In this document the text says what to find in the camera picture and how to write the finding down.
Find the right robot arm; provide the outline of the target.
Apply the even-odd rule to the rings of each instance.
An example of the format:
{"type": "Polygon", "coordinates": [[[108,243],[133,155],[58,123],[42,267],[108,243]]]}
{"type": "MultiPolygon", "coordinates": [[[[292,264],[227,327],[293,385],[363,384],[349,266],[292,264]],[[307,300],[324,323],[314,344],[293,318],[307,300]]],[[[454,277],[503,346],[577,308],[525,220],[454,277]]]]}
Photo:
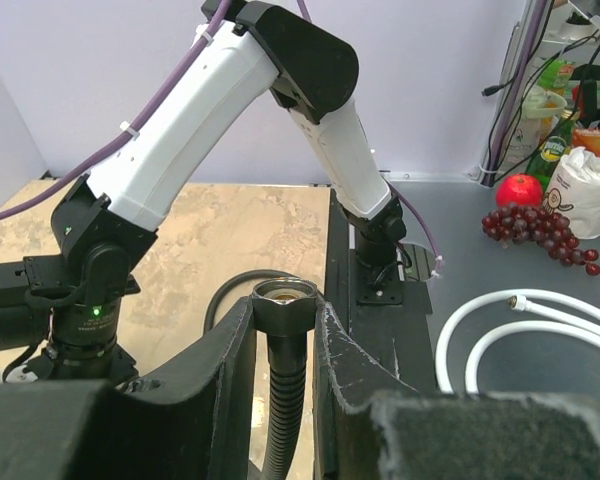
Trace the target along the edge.
{"type": "Polygon", "coordinates": [[[207,1],[195,41],[142,112],[57,181],[56,255],[0,263],[0,351],[18,357],[0,382],[131,379],[117,343],[133,270],[193,173],[229,127],[270,93],[303,132],[347,220],[395,255],[406,235],[397,196],[379,173],[353,98],[353,47],[262,1],[207,1]]]}

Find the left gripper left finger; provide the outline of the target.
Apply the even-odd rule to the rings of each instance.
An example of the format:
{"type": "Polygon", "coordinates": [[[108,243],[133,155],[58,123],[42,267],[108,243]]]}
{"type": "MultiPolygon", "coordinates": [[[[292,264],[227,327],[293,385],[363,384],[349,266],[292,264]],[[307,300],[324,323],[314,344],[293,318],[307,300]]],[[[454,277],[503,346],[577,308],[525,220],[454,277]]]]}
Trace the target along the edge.
{"type": "Polygon", "coordinates": [[[256,333],[248,298],[121,391],[0,384],[0,479],[244,479],[256,333]]]}

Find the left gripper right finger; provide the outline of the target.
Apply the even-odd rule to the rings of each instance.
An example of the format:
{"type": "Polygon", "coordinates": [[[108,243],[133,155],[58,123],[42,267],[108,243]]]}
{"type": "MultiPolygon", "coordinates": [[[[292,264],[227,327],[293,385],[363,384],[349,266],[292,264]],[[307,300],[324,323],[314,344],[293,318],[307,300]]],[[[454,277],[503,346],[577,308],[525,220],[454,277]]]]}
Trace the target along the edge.
{"type": "Polygon", "coordinates": [[[576,398],[419,392],[330,304],[314,340],[317,479],[600,479],[600,413],[576,398]]]}

